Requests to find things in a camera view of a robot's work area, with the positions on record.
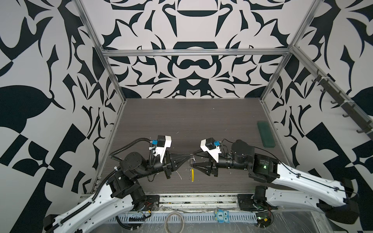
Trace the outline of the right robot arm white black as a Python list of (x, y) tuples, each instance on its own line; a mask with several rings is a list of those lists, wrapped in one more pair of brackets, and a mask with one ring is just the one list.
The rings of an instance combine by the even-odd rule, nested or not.
[(246, 170), (257, 182), (293, 189), (286, 191), (257, 186), (253, 201), (258, 205), (309, 207), (343, 224), (354, 224), (360, 217), (358, 204), (351, 199), (354, 189), (350, 180), (340, 182), (299, 171), (276, 158), (256, 153), (255, 147), (242, 140), (232, 143), (229, 152), (223, 147), (222, 142), (213, 138), (202, 140), (200, 149), (193, 155), (206, 158), (206, 161), (195, 163), (193, 167), (215, 177), (219, 169)]

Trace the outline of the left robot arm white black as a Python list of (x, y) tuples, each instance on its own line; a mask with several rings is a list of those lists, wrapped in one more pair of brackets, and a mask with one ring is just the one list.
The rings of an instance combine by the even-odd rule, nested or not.
[(156, 159), (149, 163), (140, 153), (131, 152), (92, 196), (66, 213), (48, 215), (43, 219), (43, 228), (48, 233), (89, 233), (120, 214), (139, 211), (147, 197), (138, 180), (161, 172), (170, 178), (190, 157), (166, 152), (163, 162)]

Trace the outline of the metal keyring with keys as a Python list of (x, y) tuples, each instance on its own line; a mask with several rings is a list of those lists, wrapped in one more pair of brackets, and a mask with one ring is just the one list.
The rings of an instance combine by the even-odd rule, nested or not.
[(189, 168), (190, 168), (190, 171), (192, 172), (193, 171), (193, 164), (195, 163), (195, 156), (193, 153), (190, 154), (190, 158), (189, 158)]

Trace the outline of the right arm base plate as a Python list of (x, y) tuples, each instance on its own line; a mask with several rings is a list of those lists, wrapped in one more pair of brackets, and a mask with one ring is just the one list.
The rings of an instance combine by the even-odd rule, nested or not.
[(258, 204), (256, 204), (252, 198), (253, 194), (238, 194), (238, 204), (240, 210), (243, 211), (260, 211), (263, 210)]

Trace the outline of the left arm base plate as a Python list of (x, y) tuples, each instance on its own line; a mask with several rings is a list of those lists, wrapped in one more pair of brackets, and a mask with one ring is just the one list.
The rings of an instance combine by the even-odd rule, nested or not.
[(160, 201), (159, 195), (146, 195), (133, 198), (133, 211), (151, 211), (158, 207)]

